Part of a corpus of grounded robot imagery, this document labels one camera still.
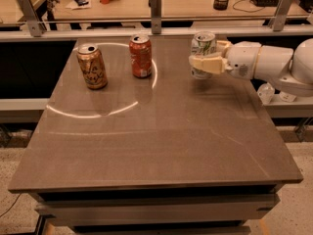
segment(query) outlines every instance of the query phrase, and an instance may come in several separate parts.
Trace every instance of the can lid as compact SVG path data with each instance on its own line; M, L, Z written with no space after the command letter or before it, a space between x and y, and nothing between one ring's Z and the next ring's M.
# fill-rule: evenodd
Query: can lid
M215 38L215 34L208 31L202 31L195 34L194 38L200 42L207 42L213 40Z
M98 46L94 43L84 43L78 46L78 52L80 54L91 54L98 50Z
M134 43L146 43L149 41L149 36L144 34L133 35L130 40Z

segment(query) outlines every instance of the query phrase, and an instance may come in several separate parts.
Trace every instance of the tan soda can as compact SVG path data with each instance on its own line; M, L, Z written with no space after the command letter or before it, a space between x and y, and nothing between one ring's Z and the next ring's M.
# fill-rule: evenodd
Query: tan soda can
M88 88L100 89L108 84L105 63L96 44L79 45L77 60Z
M216 51L215 34L208 31L201 31L194 35L192 40L191 55L205 57ZM192 76L197 79L212 77L211 73L191 67Z
M133 75L147 77L152 73L152 44L148 35L136 34L130 38L129 52Z

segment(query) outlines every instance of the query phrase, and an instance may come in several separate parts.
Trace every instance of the cable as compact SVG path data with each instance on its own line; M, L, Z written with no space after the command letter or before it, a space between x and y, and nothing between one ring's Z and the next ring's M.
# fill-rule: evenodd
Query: cable
M12 208L13 206L16 204L16 202L18 201L19 197L21 196L22 193L19 193L19 195L16 197L16 199L14 200L14 202L12 203L12 205L6 210L4 211L2 214L0 214L0 218L2 216L4 216L6 213L8 213Z
M240 1L236 2L235 4L233 4L233 9L236 10L236 11L248 12L248 13L259 12L259 11L265 9L265 7L262 7L262 8L260 8L260 9L254 10L254 11L247 11L247 10L235 8L235 5L237 5L237 4L241 3L241 2L245 2L245 1L246 1L246 0L240 0Z

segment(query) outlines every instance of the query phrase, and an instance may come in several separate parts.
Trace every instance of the black panel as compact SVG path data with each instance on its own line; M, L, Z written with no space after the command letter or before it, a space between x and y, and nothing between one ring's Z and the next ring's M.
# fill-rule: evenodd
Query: black panel
M99 226L75 226L74 231L77 233L90 233L99 232L106 234L110 232L149 232L154 230L156 234L171 234L171 232L177 232L184 229L188 229L190 234L204 234L203 229L207 228L225 228L225 227L236 227L242 225L242 221L215 221L215 222L186 222L186 223L164 223L164 224L131 224L131 225L99 225Z
M74 44L0 43L0 99L49 98Z
M268 194L273 192L275 185L220 186L220 187L186 187L160 188L138 190L107 190L82 192L52 192L39 193L44 201L88 201L117 199L153 199L207 197L228 195Z

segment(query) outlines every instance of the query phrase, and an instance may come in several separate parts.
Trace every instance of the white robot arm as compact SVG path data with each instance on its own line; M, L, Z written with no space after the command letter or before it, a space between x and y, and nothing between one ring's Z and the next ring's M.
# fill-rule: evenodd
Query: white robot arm
M211 57L190 57L196 69L233 77L260 79L295 96L313 96L313 39L291 48L262 46L255 42L235 45L217 42L220 50Z

